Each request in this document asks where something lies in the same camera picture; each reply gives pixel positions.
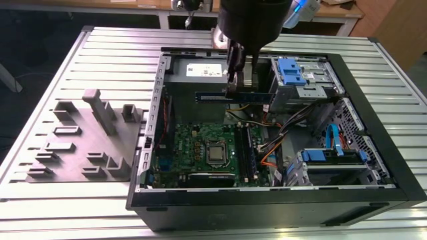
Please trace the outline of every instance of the yellow wire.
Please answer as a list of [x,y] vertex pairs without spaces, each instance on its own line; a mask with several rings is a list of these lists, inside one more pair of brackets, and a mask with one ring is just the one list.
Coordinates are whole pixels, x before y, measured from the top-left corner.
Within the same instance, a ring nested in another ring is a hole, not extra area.
[[245,105],[243,107],[235,108],[235,109],[227,109],[227,112],[234,112],[234,111],[241,111],[243,109],[246,109],[250,106],[250,104]]

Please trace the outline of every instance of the black case frame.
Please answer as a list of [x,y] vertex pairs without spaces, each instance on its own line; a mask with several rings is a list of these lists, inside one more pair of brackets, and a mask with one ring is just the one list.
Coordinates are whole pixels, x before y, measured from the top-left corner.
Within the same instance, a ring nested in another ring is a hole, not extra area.
[[[222,49],[162,48],[195,58],[194,52]],[[386,131],[366,95],[339,54],[262,51],[263,55],[327,57],[367,129],[397,188],[317,189],[218,192],[135,192],[138,160],[131,174],[126,208],[154,231],[347,226],[393,209],[427,200],[426,193]]]

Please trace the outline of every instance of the white table leg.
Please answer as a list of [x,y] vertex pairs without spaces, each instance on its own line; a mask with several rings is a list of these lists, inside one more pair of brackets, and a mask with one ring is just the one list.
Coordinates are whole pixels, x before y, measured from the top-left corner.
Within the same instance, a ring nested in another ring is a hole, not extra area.
[[161,29],[170,29],[170,11],[158,11]]
[[350,33],[354,30],[357,22],[358,22],[358,18],[349,18],[345,24],[341,26],[337,36],[349,37]]
[[6,86],[14,93],[19,93],[23,90],[23,86],[16,81],[15,77],[11,75],[6,67],[0,63],[0,80],[4,82]]

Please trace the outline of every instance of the green motherboard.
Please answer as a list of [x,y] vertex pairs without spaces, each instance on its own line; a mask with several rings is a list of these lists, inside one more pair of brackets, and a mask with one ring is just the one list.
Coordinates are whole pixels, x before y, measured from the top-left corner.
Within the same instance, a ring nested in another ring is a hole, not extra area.
[[[174,156],[159,157],[155,163],[155,188],[179,188],[186,174],[234,174],[235,187],[269,186],[267,170],[258,169],[257,179],[241,178],[241,164],[233,124],[177,124]],[[250,127],[253,147],[262,143],[262,128]]]

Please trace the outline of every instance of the motherboard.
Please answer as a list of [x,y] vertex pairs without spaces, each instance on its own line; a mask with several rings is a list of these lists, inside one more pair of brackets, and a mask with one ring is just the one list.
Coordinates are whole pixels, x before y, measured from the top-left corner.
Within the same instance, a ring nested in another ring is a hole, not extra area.
[[258,125],[177,124],[174,156],[157,159],[154,187],[181,188],[191,179],[205,187],[205,180],[211,183],[213,178],[229,181],[230,187],[269,186],[267,169],[258,169],[257,163],[262,142]]

